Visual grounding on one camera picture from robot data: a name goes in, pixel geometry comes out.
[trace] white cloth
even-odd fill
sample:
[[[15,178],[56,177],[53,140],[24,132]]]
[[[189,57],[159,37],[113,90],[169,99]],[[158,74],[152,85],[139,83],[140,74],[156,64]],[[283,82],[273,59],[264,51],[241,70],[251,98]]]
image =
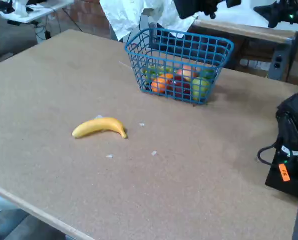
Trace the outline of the white cloth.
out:
[[[180,19],[173,0],[100,0],[100,4],[118,40],[139,26],[145,9],[152,9],[153,22],[170,30],[186,32],[197,17]]]

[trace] white table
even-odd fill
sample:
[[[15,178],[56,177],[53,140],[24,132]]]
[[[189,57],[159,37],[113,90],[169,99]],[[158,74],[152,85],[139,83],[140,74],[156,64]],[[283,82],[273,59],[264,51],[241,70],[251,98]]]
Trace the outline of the white table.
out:
[[[68,5],[73,4],[74,0],[47,0],[46,2],[39,3],[36,5],[28,5],[29,8],[33,9],[32,12],[28,12],[28,16],[20,16],[14,12],[5,14],[0,12],[0,16],[4,19],[21,22],[23,24],[30,23],[34,20],[38,22],[38,25],[34,28],[36,33],[37,42],[40,43],[45,39],[43,23],[40,19],[50,13],[64,8]]]

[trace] red apple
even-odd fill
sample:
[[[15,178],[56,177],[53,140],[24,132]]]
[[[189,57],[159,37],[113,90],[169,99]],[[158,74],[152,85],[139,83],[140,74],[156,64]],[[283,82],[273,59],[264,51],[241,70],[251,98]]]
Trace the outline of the red apple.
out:
[[[168,94],[173,95],[173,90],[174,90],[175,97],[177,98],[183,97],[184,99],[190,99],[190,94],[191,94],[190,88],[191,86],[187,81],[185,81],[181,76],[176,75],[173,78],[172,87],[170,88],[171,91],[168,91]]]

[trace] table edge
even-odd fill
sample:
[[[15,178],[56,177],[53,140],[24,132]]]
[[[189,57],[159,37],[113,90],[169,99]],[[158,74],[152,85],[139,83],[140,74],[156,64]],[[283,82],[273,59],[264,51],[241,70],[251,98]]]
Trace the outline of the table edge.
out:
[[[251,37],[251,38],[258,38],[258,39],[262,39],[262,40],[267,40],[267,41],[273,41],[276,43],[280,43],[280,44],[289,44],[289,42],[293,39],[293,37],[287,37],[287,36],[281,36],[278,34],[272,34],[272,33],[263,33],[263,32],[258,32],[258,31],[254,31],[254,30],[246,30],[246,29],[242,29],[242,28],[238,28],[238,24],[233,24],[233,23],[226,23],[226,26],[221,25],[221,22],[218,21],[206,21],[203,19],[195,19],[193,22],[194,26],[197,27],[201,27],[201,28],[210,28],[210,27],[217,27],[217,28],[213,28],[214,30],[218,30],[218,31],[224,31],[224,32],[228,32],[231,34],[237,34],[237,35],[244,35],[247,37]],[[260,28],[260,27],[256,27],[256,26],[248,26],[245,25],[246,27],[251,27],[251,28]]]
[[[40,210],[39,208],[29,204],[28,202],[22,200],[21,198],[9,193],[0,187],[0,197],[12,202],[17,205],[20,209],[26,211],[32,216],[38,218],[39,220],[49,224],[50,226],[60,230],[64,234],[67,234],[70,237],[73,237],[77,240],[94,240],[92,237],[84,234],[83,232],[71,227],[70,225],[60,221],[59,219],[53,217],[50,214]]]

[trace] brick wall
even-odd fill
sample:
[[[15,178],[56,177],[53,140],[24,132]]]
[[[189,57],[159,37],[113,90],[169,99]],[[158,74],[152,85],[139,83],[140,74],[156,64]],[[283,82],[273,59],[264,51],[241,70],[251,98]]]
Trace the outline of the brick wall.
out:
[[[84,26],[96,28],[100,32],[109,31],[109,21],[105,17],[99,0],[75,0],[74,4],[66,8],[71,18]],[[70,22],[63,11],[58,11],[60,21]]]

